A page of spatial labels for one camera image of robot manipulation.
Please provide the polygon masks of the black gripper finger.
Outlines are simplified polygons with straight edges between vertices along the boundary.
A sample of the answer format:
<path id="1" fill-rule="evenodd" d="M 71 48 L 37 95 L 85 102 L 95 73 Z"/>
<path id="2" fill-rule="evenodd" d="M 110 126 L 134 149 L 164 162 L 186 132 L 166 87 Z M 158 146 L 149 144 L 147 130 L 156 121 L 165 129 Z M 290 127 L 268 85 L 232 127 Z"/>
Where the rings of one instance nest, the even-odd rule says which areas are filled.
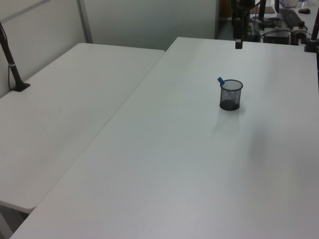
<path id="1" fill-rule="evenodd" d="M 234 19 L 235 48 L 242 49 L 243 46 L 243 21 L 241 18 Z"/>
<path id="2" fill-rule="evenodd" d="M 243 41 L 249 41 L 250 37 L 250 16 L 243 18 Z"/>

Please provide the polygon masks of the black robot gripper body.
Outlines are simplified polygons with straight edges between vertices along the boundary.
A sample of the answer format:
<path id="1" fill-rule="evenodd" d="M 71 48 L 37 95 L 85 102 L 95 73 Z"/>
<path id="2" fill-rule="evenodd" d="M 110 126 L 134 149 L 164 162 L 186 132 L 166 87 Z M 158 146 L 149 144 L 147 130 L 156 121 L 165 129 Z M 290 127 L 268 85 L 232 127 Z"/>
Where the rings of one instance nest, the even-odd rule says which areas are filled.
<path id="1" fill-rule="evenodd" d="M 232 10 L 232 20 L 237 18 L 245 19 L 249 16 L 249 11 L 255 7 L 255 0 L 230 0 Z"/>

